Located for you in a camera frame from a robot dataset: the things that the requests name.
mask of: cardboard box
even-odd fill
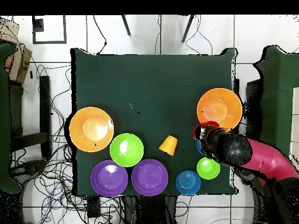
[[[29,68],[31,55],[32,55],[32,51],[24,47],[21,62],[19,63],[18,75],[15,81],[24,83]]]
[[[16,46],[17,51],[13,54],[13,62],[12,62],[12,67],[11,71],[9,73],[9,78],[12,81],[16,81],[19,71],[20,71],[20,65],[22,62],[23,54],[24,54],[24,49],[25,45],[20,44]]]

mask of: blue bowl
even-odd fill
[[[196,147],[197,147],[197,150],[199,151],[199,153],[200,153],[201,155],[203,155],[202,152],[201,152],[201,143],[200,143],[199,140],[196,140]]]
[[[201,181],[197,173],[186,170],[178,175],[175,184],[181,194],[191,196],[199,191]]]

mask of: plate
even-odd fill
[[[211,89],[200,98],[197,104],[197,117],[200,123],[215,121],[228,130],[235,128],[242,118],[242,103],[231,90]]]
[[[143,144],[138,136],[123,133],[115,137],[110,145],[110,155],[116,164],[132,167],[143,157]]]
[[[96,193],[103,197],[116,197],[123,193],[127,185],[126,169],[112,160],[104,160],[92,170],[91,186]]]
[[[168,173],[163,164],[154,159],[140,161],[132,172],[132,184],[144,196],[155,196],[164,191]]]
[[[69,124],[72,143],[85,152],[96,152],[108,146],[114,125],[110,116],[97,107],[85,107],[76,112]]]

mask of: purple plate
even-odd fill
[[[132,172],[132,184],[144,196],[155,196],[164,191],[168,183],[168,173],[163,164],[154,159],[137,163]]]
[[[91,173],[91,186],[99,195],[112,198],[120,195],[128,185],[128,174],[124,167],[112,160],[104,160]]]

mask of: bowl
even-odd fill
[[[112,140],[110,155],[116,164],[122,167],[132,167],[141,161],[143,149],[143,144],[138,136],[123,133]]]
[[[201,186],[200,177],[193,171],[181,172],[176,178],[176,188],[183,195],[195,195]]]
[[[144,196],[155,196],[164,191],[168,183],[167,169],[155,159],[140,161],[133,169],[132,184]]]
[[[76,112],[69,124],[72,143],[85,152],[96,152],[108,146],[114,125],[110,116],[97,107],[85,107]]]
[[[103,197],[116,197],[123,193],[127,185],[126,169],[112,160],[104,160],[92,170],[91,186],[96,193]]]
[[[197,163],[197,173],[205,180],[212,180],[220,173],[220,164],[213,159],[201,158]]]
[[[197,117],[201,123],[215,121],[228,130],[235,128],[242,118],[242,103],[231,90],[211,89],[197,104]]]
[[[200,140],[196,140],[196,148],[197,148],[199,154],[203,155],[203,152],[201,151],[201,142],[200,142]]]

